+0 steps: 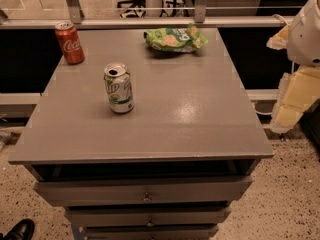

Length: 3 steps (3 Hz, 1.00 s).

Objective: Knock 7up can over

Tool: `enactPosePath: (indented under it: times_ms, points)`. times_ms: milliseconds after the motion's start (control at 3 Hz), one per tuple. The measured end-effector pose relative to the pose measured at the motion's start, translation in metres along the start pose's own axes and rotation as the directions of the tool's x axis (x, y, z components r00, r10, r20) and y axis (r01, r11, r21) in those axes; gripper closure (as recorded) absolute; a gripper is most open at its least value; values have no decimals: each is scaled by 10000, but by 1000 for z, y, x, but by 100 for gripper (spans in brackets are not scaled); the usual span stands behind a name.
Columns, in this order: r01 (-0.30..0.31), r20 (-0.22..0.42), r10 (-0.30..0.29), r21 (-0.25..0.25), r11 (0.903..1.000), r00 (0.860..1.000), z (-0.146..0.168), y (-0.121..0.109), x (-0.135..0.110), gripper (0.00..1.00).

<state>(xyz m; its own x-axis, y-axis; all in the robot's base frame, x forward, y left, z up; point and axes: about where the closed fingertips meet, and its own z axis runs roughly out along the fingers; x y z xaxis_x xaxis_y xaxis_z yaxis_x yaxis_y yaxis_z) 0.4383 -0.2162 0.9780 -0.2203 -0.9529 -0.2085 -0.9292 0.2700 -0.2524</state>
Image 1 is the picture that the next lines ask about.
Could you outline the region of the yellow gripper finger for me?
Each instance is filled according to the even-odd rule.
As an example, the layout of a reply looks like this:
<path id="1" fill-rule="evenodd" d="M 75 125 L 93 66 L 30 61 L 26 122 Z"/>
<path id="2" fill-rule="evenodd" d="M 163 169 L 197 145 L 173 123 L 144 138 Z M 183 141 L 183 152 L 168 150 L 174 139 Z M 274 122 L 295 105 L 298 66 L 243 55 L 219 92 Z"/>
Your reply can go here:
<path id="1" fill-rule="evenodd" d="M 269 38 L 266 46 L 274 50 L 282 50 L 287 48 L 289 26 L 284 26 L 279 32 Z"/>
<path id="2" fill-rule="evenodd" d="M 293 74 L 284 73 L 279 83 L 270 129 L 278 134 L 288 132 L 319 98 L 319 67 L 300 66 Z"/>

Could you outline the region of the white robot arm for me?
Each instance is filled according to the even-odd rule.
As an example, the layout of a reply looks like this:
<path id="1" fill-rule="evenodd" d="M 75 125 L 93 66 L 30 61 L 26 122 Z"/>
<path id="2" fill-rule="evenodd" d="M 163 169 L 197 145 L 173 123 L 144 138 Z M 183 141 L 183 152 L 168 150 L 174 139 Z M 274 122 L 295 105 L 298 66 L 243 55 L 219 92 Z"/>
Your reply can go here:
<path id="1" fill-rule="evenodd" d="M 293 129 L 303 114 L 320 99 L 320 0 L 308 0 L 291 23 L 271 37 L 266 46 L 285 49 L 295 72 L 284 73 L 270 129 L 283 134 Z"/>

